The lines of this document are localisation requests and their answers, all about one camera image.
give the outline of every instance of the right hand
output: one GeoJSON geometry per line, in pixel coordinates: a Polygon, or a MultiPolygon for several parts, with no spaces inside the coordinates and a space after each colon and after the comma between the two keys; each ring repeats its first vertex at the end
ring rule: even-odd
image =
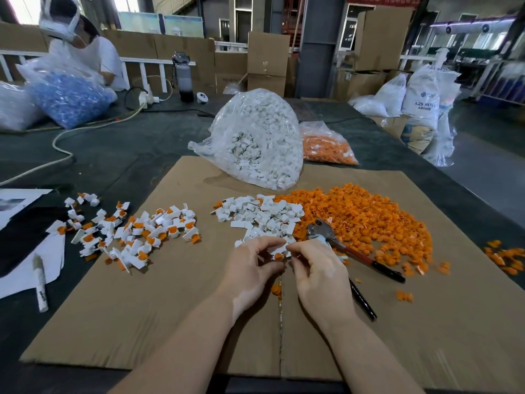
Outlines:
{"type": "Polygon", "coordinates": [[[302,305],[325,336],[357,319],[348,271],[330,247],[317,240],[290,243],[302,305]],[[308,261],[305,265],[297,255],[308,261]]]}

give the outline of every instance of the hand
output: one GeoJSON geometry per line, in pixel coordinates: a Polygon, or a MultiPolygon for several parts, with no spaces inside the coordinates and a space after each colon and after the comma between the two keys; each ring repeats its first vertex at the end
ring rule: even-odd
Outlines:
{"type": "Polygon", "coordinates": [[[302,305],[325,336],[356,319],[348,271],[330,247],[317,240],[290,243],[302,305]],[[297,258],[300,253],[309,267],[297,258]]]}
{"type": "Polygon", "coordinates": [[[217,293],[233,301],[233,323],[260,297],[266,281],[285,269],[284,263],[272,261],[259,267],[257,256],[268,247],[282,246],[283,238],[260,236],[236,247],[226,264],[226,273],[217,293]]]}

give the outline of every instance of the white cable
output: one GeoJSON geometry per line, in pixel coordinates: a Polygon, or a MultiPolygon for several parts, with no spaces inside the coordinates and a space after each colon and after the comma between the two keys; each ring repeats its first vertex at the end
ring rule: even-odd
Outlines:
{"type": "MultiPolygon", "coordinates": [[[[160,75],[158,75],[158,74],[152,74],[151,76],[146,76],[146,78],[148,78],[148,77],[160,77],[160,78],[162,78],[162,76],[160,76],[160,75]]],[[[173,95],[173,85],[171,85],[171,82],[170,82],[166,77],[165,77],[164,79],[166,80],[166,83],[168,83],[168,84],[170,85],[171,93],[170,93],[170,95],[169,95],[166,99],[160,99],[159,101],[161,101],[161,102],[162,102],[162,101],[167,101],[167,100],[170,99],[171,96],[173,95]]],[[[131,84],[132,84],[132,85],[135,85],[135,82],[137,82],[137,80],[142,80],[142,78],[139,77],[139,78],[133,80],[133,81],[131,82],[131,84]]]]}
{"type": "Polygon", "coordinates": [[[60,137],[62,137],[63,135],[65,134],[68,134],[68,133],[72,133],[74,131],[80,131],[80,130],[88,130],[88,129],[100,129],[102,127],[107,127],[108,125],[112,125],[112,124],[116,124],[116,123],[122,123],[122,122],[125,122],[126,120],[129,120],[131,118],[134,118],[137,114],[139,114],[139,112],[144,108],[144,105],[140,105],[140,107],[130,116],[128,116],[127,118],[124,118],[122,120],[116,120],[116,121],[112,121],[112,122],[109,122],[109,123],[105,123],[105,124],[101,124],[101,125],[94,125],[94,126],[86,126],[86,127],[78,127],[76,129],[72,129],[72,130],[67,130],[67,131],[64,131],[64,132],[61,132],[60,134],[58,134],[55,139],[53,140],[53,142],[51,143],[51,146],[56,149],[57,151],[59,152],[62,152],[62,153],[65,153],[67,156],[65,158],[62,158],[62,159],[59,159],[59,160],[55,160],[55,161],[52,161],[52,162],[49,162],[49,163],[46,163],[46,164],[43,164],[43,165],[40,165],[40,166],[37,166],[31,170],[27,170],[26,172],[22,173],[22,174],[18,174],[17,176],[15,177],[12,177],[12,178],[9,178],[9,179],[6,179],[5,181],[2,181],[0,182],[0,186],[4,186],[4,185],[7,185],[7,184],[10,184],[11,182],[19,179],[19,178],[22,178],[23,176],[26,176],[28,174],[31,174],[35,171],[38,171],[38,170],[41,170],[41,169],[44,169],[46,167],[49,167],[49,166],[52,166],[54,164],[57,164],[57,163],[60,163],[60,162],[63,162],[65,160],[68,160],[70,158],[73,157],[73,152],[69,152],[69,151],[66,151],[64,149],[61,149],[57,146],[57,141],[60,139],[60,137]]]}

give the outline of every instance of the dark table surface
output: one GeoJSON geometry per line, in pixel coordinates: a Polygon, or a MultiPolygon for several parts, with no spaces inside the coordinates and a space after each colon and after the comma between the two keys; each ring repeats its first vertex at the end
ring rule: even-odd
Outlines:
{"type": "MultiPolygon", "coordinates": [[[[215,114],[227,97],[192,108],[215,114]]],[[[164,174],[183,155],[192,155],[189,141],[208,137],[209,117],[182,105],[177,94],[148,113],[106,128],[72,132],[58,146],[75,153],[67,161],[35,172],[7,187],[51,188],[35,206],[63,205],[76,192],[96,193],[104,205],[130,201],[131,212],[145,201],[164,174]]],[[[525,247],[525,231],[446,174],[406,148],[344,103],[293,101],[299,120],[319,118],[350,143],[360,165],[367,170],[403,171],[474,243],[500,239],[508,247],[525,247]]],[[[125,112],[120,105],[108,115],[125,112]]],[[[25,135],[0,134],[0,181],[63,157],[51,147],[60,131],[25,135]]],[[[60,277],[47,285],[49,311],[37,311],[33,291],[0,299],[0,392],[1,393],[103,393],[127,371],[68,366],[22,364],[18,358],[46,324],[92,263],[78,255],[66,241],[66,259],[60,277]]],[[[525,274],[511,277],[525,285],[525,274]]],[[[210,392],[346,392],[345,385],[311,381],[217,376],[210,392]]]]}

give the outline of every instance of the red handle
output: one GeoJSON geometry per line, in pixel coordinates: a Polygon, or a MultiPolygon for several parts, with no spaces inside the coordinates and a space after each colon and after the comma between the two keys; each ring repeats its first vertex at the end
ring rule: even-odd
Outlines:
{"type": "Polygon", "coordinates": [[[364,254],[359,253],[358,251],[352,249],[351,247],[345,247],[343,250],[346,251],[347,253],[350,253],[356,256],[359,260],[364,261],[366,264],[372,264],[374,262],[374,260],[372,260],[371,258],[366,257],[364,254]]]}

